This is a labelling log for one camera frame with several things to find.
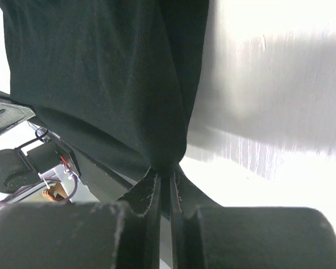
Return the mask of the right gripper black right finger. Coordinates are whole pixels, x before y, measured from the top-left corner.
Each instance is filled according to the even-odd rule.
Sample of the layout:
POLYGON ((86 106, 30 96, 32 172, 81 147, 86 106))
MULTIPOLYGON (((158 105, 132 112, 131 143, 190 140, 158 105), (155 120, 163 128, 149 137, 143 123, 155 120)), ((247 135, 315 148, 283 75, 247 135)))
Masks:
POLYGON ((205 268, 197 209, 221 207, 176 167, 169 183, 173 268, 205 268))

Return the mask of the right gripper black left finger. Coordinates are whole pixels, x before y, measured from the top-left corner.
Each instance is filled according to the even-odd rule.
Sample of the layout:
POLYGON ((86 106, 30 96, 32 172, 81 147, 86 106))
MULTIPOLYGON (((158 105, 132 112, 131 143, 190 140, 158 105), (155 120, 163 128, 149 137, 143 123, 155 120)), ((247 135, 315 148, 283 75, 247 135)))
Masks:
POLYGON ((118 202, 127 209, 116 268, 159 268, 161 178, 150 168, 118 202))

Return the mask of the black t shirt daisy logo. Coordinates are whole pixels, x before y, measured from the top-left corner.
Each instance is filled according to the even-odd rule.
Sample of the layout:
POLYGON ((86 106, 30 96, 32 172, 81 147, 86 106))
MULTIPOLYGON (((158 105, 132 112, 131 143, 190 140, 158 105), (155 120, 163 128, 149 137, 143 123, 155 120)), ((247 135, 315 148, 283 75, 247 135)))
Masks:
POLYGON ((208 1, 0 1, 11 97, 121 173, 183 158, 208 1))

